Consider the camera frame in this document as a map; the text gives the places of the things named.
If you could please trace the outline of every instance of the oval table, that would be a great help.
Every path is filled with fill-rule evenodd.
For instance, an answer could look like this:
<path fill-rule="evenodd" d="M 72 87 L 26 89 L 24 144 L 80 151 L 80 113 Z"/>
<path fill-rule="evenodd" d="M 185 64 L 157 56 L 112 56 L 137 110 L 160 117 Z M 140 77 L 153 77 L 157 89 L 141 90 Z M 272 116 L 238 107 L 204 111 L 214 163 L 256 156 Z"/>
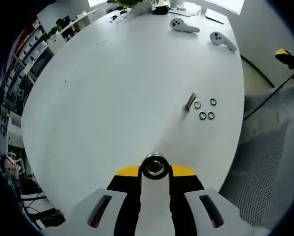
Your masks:
<path fill-rule="evenodd" d="M 142 15 L 92 23 L 52 58 L 26 102 L 25 150 L 50 202 L 68 216 L 114 173 L 160 152 L 219 190 L 241 131 L 244 82 L 240 52 L 209 40 L 229 23 L 183 17 L 200 33 L 173 31 L 177 17 Z M 183 105 L 195 92 L 199 110 Z M 215 98 L 216 106 L 210 105 Z M 215 114 L 200 120 L 199 111 Z"/>

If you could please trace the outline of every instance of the window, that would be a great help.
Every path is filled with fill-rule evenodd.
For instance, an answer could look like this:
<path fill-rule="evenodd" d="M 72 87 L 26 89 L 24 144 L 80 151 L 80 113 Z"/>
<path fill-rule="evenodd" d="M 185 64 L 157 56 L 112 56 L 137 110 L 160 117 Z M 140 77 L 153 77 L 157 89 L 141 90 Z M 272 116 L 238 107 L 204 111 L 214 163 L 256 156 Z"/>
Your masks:
<path fill-rule="evenodd" d="M 224 8 L 227 8 L 230 11 L 235 12 L 236 14 L 240 14 L 244 0 L 206 0 L 213 2 L 214 4 L 217 4 L 219 6 L 222 6 Z"/>
<path fill-rule="evenodd" d="M 94 7 L 96 5 L 101 4 L 102 2 L 106 2 L 107 0 L 88 0 L 90 7 Z"/>

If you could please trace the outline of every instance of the green leaves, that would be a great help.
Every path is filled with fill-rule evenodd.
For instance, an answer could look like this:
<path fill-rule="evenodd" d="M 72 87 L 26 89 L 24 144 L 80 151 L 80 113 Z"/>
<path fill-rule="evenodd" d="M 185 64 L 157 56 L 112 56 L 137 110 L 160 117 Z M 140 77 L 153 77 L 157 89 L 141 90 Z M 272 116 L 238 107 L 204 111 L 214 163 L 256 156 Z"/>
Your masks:
<path fill-rule="evenodd" d="M 124 9 L 123 6 L 118 6 L 118 7 L 115 8 L 115 10 L 118 10 L 118 11 L 121 11 L 121 10 L 123 10 L 123 9 Z"/>
<path fill-rule="evenodd" d="M 116 15 L 111 17 L 112 21 L 115 21 L 116 18 L 117 18 Z"/>

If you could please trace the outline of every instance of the white controller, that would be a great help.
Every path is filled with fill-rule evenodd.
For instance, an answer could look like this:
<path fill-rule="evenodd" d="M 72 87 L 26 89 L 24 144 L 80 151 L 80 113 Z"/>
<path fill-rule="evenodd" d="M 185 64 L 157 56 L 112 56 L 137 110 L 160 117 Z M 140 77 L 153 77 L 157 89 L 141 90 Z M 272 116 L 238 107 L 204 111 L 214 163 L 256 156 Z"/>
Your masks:
<path fill-rule="evenodd" d="M 231 51 L 237 50 L 236 46 L 220 32 L 212 32 L 210 34 L 210 40 L 215 45 L 225 44 Z"/>
<path fill-rule="evenodd" d="M 199 28 L 185 24 L 185 22 L 181 18 L 174 18 L 173 20 L 171 20 L 170 26 L 173 30 L 176 30 L 176 31 L 188 32 L 188 33 L 199 32 Z"/>

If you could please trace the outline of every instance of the metal bolt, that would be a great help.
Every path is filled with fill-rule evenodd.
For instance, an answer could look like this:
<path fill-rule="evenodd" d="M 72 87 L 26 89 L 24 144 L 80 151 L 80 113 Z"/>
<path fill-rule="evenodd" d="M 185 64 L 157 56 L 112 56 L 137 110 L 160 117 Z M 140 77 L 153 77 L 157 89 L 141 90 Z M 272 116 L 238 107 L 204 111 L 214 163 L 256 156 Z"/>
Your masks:
<path fill-rule="evenodd" d="M 188 99 L 188 102 L 184 106 L 185 111 L 188 112 L 190 110 L 190 107 L 191 107 L 192 103 L 195 101 L 196 98 L 197 98 L 197 94 L 193 92 L 190 99 Z"/>

